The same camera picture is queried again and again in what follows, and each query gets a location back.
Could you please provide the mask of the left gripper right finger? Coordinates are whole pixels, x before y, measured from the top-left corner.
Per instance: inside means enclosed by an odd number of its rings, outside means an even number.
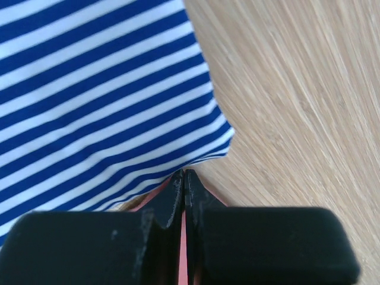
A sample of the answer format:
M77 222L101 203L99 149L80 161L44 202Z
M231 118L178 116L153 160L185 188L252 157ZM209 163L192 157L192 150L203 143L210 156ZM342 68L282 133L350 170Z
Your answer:
M228 207L184 177L189 284L356 284L360 265L321 207Z

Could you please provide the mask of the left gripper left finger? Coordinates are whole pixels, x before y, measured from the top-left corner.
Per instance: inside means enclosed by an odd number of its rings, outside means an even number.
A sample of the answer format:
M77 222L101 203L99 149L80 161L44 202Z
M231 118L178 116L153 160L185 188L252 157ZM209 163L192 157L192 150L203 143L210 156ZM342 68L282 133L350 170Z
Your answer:
M33 212L1 249L2 284L177 284L183 171L137 211Z

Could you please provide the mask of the red tank top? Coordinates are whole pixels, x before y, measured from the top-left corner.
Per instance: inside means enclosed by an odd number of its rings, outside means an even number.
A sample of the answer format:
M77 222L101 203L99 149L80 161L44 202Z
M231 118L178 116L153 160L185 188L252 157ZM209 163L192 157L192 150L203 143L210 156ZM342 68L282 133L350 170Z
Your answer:
M159 187L145 196L138 197L127 206L128 211L154 210L158 221L175 224L174 233L168 245L174 250L169 254L174 258L175 284L194 283L194 230L192 215L199 202L210 207L225 207L226 203L213 191L209 191L198 177L191 182L187 178L171 176Z

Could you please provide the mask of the blue white striped tank top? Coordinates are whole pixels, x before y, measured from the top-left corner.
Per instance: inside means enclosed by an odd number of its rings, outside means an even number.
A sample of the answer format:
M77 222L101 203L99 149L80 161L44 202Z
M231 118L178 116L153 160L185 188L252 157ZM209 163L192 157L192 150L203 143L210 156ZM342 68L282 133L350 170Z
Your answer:
M1 239L149 192L233 134L182 1L1 2Z

